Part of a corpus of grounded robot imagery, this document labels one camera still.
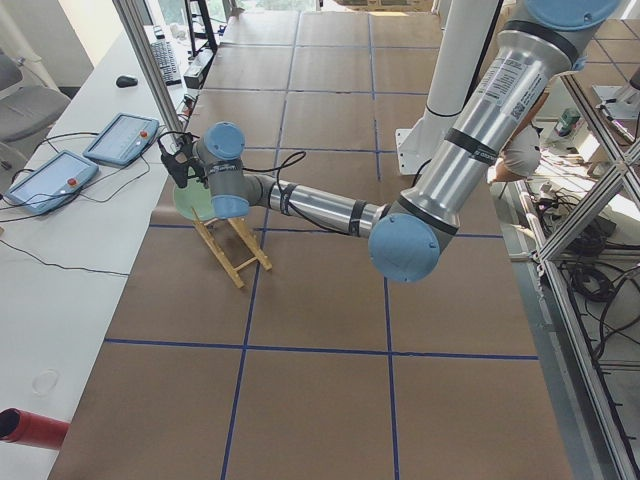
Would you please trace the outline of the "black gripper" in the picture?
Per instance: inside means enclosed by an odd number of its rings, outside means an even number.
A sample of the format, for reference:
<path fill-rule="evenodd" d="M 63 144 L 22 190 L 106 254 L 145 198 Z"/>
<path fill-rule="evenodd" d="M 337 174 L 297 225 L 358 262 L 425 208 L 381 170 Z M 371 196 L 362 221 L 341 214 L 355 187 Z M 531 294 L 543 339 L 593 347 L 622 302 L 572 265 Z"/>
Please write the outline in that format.
<path fill-rule="evenodd" d="M 177 135 L 177 151 L 168 152 L 162 138 L 167 135 Z M 178 188 L 186 188 L 190 179 L 200 179 L 200 160 L 195 153 L 197 136 L 188 132 L 169 131 L 160 134 L 157 139 L 161 151 L 161 161 L 173 178 Z"/>

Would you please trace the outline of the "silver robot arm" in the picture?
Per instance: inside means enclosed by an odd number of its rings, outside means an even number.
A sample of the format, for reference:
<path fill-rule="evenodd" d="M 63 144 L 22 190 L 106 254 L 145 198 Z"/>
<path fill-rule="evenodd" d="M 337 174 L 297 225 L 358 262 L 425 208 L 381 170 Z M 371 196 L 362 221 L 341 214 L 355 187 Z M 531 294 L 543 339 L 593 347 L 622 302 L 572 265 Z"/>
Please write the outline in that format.
<path fill-rule="evenodd" d="M 423 122 L 401 133 L 398 150 L 413 185 L 375 206 L 284 181 L 277 171 L 250 170 L 241 160 L 245 137 L 230 122 L 202 137 L 186 135 L 161 160 L 179 188 L 197 179 L 208 188 L 218 219 L 247 215 L 254 206 L 303 218 L 323 229 L 363 237 L 376 269 L 397 282 L 429 275 L 459 228 L 464 203 L 515 135 L 550 80 L 578 70 L 583 53 L 613 1 L 524 1 L 497 36 L 498 52 L 456 115 L 428 151 Z"/>

